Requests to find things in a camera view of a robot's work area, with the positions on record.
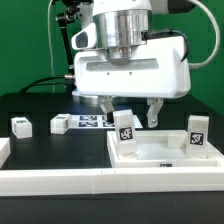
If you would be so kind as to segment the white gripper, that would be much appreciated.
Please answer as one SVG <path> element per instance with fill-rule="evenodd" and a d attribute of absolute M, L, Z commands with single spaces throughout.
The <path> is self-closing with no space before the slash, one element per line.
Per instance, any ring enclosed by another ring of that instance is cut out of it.
<path fill-rule="evenodd" d="M 148 127 L 158 125 L 162 98 L 179 98 L 190 90 L 188 61 L 181 36 L 149 40 L 134 47 L 129 60 L 111 62 L 103 50 L 75 56 L 76 85 L 82 95 L 99 97 L 107 122 L 113 121 L 111 96 L 148 98 Z"/>

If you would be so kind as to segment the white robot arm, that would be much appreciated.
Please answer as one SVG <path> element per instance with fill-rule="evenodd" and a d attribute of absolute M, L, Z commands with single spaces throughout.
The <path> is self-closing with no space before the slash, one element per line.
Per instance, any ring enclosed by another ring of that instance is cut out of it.
<path fill-rule="evenodd" d="M 82 96 L 96 96 L 106 118 L 115 118 L 114 97 L 145 98 L 148 126 L 158 124 L 166 98 L 190 90 L 186 36 L 175 29 L 154 30 L 154 14 L 190 11 L 190 0 L 60 0 L 56 20 L 69 72 Z"/>

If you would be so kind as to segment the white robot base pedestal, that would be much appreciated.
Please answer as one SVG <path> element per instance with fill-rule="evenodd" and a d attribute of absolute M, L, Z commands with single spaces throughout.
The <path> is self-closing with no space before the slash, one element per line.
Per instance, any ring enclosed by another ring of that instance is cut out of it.
<path fill-rule="evenodd" d="M 85 103 L 85 104 L 91 104 L 91 105 L 98 105 L 100 103 L 98 96 L 93 95 L 82 95 L 78 90 L 74 90 L 72 92 L 72 99 L 75 102 Z M 127 100 L 126 97 L 112 97 L 113 103 L 124 103 Z"/>

